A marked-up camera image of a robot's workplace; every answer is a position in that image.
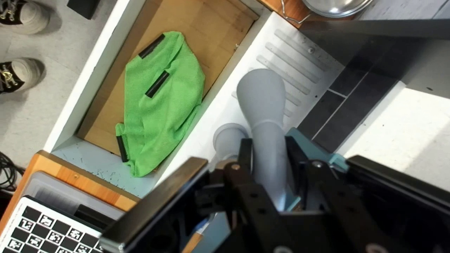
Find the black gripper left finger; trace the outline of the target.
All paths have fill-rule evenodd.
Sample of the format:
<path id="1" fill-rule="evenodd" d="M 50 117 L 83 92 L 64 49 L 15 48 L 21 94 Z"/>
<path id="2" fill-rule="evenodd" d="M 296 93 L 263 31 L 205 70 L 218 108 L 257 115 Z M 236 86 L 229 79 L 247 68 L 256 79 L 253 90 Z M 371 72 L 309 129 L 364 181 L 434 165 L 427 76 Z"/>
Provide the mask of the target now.
<path id="1" fill-rule="evenodd" d="M 278 212 L 250 173 L 251 155 L 253 142 L 244 138 L 237 148 L 237 160 L 225 166 L 232 232 L 223 242 L 223 253 L 275 253 L 285 246 Z"/>

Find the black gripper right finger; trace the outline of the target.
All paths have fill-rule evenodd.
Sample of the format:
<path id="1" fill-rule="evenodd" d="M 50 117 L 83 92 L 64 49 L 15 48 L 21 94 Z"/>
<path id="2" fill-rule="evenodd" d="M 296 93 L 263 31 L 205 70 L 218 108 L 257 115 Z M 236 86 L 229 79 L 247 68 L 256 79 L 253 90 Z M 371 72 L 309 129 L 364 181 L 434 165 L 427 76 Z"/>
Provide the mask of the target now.
<path id="1" fill-rule="evenodd" d="M 287 152 L 301 198 L 301 214 L 289 222 L 295 253 L 368 253 L 375 224 L 339 170 L 309 156 L 294 136 L 287 138 Z"/>

